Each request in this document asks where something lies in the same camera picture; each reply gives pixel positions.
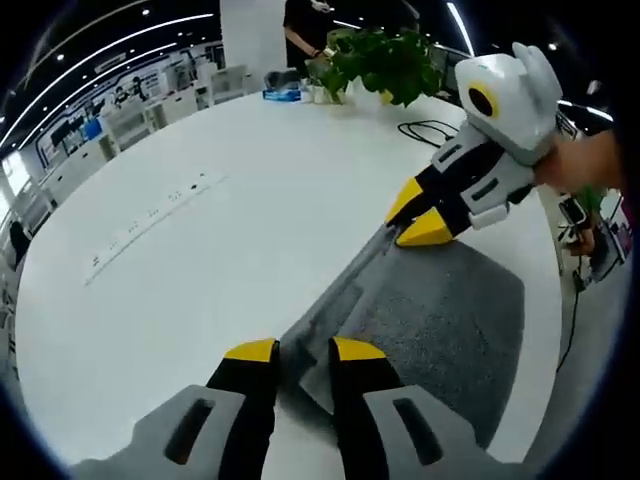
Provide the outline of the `person's right hand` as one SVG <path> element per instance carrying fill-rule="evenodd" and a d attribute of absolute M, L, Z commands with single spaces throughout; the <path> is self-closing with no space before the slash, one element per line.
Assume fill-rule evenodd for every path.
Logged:
<path fill-rule="evenodd" d="M 556 137 L 547 154 L 534 167 L 534 181 L 564 192 L 575 192 L 580 186 L 574 175 L 574 148 L 576 143 Z"/>

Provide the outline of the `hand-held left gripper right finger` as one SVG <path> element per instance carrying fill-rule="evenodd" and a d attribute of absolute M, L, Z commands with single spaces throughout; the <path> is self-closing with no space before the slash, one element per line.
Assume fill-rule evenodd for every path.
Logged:
<path fill-rule="evenodd" d="M 418 385 L 404 384 L 385 353 L 332 337 L 333 423 L 348 479 L 526 479 L 493 458 L 472 425 Z"/>

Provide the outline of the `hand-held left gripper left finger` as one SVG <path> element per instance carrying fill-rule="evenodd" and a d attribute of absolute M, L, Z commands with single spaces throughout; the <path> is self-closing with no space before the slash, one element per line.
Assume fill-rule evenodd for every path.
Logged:
<path fill-rule="evenodd" d="M 240 344 L 205 385 L 141 418 L 129 444 L 71 469 L 74 479 L 258 479 L 275 424 L 279 342 Z"/>

